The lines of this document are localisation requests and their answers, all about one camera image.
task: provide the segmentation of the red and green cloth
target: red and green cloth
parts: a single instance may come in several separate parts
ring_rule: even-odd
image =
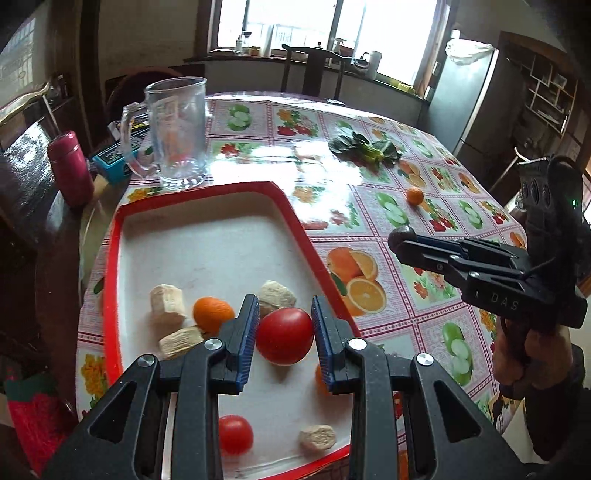
[[[41,475],[47,461],[72,432],[77,419],[57,395],[51,375],[6,380],[8,408],[31,468]]]

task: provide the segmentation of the glass mug handle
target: glass mug handle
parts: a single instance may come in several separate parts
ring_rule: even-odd
[[[137,158],[135,158],[133,151],[131,150],[131,134],[130,126],[131,122],[137,115],[143,115],[147,113],[148,107],[145,102],[142,103],[130,103],[123,107],[123,114],[121,115],[121,152],[125,157],[125,163],[129,165],[131,171],[140,177],[148,177],[158,171],[156,163],[144,166]]]

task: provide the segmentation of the glass mug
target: glass mug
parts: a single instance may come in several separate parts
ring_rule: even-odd
[[[140,177],[156,174],[163,187],[184,190],[205,180],[205,84],[201,77],[160,80],[144,89],[145,100],[123,108],[121,151]],[[135,158],[130,144],[131,122],[148,112],[152,154]]]

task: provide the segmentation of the table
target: table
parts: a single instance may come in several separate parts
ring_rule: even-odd
[[[252,119],[238,131],[229,122],[236,105]],[[455,378],[490,417],[498,396],[492,376],[495,316],[463,303],[460,291],[442,276],[401,265],[388,250],[387,237],[395,227],[409,223],[417,233],[438,238],[475,236],[525,247],[521,226],[437,139],[408,125],[301,97],[221,94],[209,98],[208,107],[210,174],[204,186],[250,180],[277,183],[362,336],[385,352],[410,358],[426,351],[452,372],[453,354],[444,337],[461,330],[472,362],[468,372],[456,371]],[[377,171],[340,161],[327,141],[350,130],[370,140],[391,140],[401,160]],[[425,193],[416,208],[405,199],[411,186]],[[124,188],[106,187],[100,201],[85,212],[90,221],[83,222],[81,277],[87,289],[76,361],[81,416],[107,389],[101,313],[107,225],[118,203],[165,193],[155,178],[133,177]],[[506,401],[500,430],[516,409]]]

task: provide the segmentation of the pink thermos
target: pink thermos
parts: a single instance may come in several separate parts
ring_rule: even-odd
[[[95,188],[76,134],[69,131],[55,137],[47,147],[47,156],[66,203],[75,208],[91,201]]]

